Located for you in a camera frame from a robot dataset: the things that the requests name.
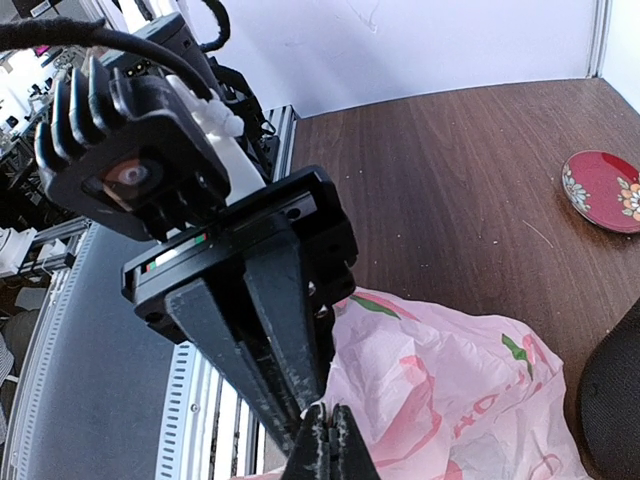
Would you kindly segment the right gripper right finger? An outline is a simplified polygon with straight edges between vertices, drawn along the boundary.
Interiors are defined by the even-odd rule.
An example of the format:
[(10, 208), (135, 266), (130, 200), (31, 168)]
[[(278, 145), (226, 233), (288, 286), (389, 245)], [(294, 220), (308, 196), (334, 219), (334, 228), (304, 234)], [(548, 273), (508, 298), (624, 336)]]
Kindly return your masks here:
[(329, 478), (334, 480), (379, 480), (351, 409), (338, 405), (329, 425)]

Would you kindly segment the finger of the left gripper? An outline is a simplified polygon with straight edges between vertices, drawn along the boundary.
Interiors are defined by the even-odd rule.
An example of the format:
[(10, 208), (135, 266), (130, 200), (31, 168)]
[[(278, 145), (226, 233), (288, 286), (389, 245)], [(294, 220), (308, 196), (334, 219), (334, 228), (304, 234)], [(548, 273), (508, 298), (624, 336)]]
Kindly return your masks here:
[(290, 454), (300, 409), (276, 362), (246, 288), (215, 294), (196, 279), (167, 294), (171, 318), (246, 401), (279, 449)]
[(251, 247), (245, 267), (250, 298), (286, 388), (283, 397), (293, 405), (292, 416), (299, 418), (326, 386), (315, 336), (308, 262), (294, 235), (276, 234)]

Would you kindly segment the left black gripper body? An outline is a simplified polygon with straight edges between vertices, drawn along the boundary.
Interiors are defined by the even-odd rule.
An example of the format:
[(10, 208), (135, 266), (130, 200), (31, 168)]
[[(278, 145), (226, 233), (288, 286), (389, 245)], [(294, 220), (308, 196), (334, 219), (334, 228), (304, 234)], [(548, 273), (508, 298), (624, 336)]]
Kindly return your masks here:
[(305, 167), (222, 210), (208, 225), (192, 227), (127, 262), (122, 294), (135, 314), (175, 344), (187, 335), (169, 315), (167, 295), (198, 277), (223, 289), (245, 269), (251, 248), (265, 257), (273, 233), (269, 219), (283, 221), (302, 254), (302, 287), (313, 312), (331, 308), (355, 290), (351, 268), (358, 247), (336, 187), (324, 169)]

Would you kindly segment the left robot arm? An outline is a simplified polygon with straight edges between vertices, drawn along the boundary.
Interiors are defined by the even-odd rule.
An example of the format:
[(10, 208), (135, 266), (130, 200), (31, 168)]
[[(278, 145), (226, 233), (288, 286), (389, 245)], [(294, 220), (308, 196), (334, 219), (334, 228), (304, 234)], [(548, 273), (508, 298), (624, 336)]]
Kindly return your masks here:
[(242, 74), (196, 46), (180, 16), (169, 47), (221, 90), (241, 116), (242, 161), (228, 169), (237, 198), (197, 231), (124, 266), (135, 313), (174, 343), (189, 341), (238, 391), (285, 452), (300, 416), (320, 398), (334, 354), (334, 306), (355, 289), (358, 255), (336, 187), (320, 167), (274, 180), (264, 152), (272, 128)]

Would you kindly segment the pink plastic trash bag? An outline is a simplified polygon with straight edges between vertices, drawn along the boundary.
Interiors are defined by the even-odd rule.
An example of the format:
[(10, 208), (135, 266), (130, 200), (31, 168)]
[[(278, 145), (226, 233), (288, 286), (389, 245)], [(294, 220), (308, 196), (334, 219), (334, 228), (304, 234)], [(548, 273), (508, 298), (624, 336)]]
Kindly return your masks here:
[(357, 289), (336, 304), (324, 403), (384, 479), (583, 479), (562, 360), (525, 324)]

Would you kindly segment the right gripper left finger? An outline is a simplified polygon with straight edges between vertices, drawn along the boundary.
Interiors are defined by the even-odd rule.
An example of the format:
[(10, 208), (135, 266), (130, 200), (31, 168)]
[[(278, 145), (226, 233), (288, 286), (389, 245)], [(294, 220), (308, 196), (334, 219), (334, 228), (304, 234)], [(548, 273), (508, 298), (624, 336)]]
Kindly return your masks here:
[(324, 404), (312, 405), (301, 422), (281, 480), (330, 478), (329, 428)]

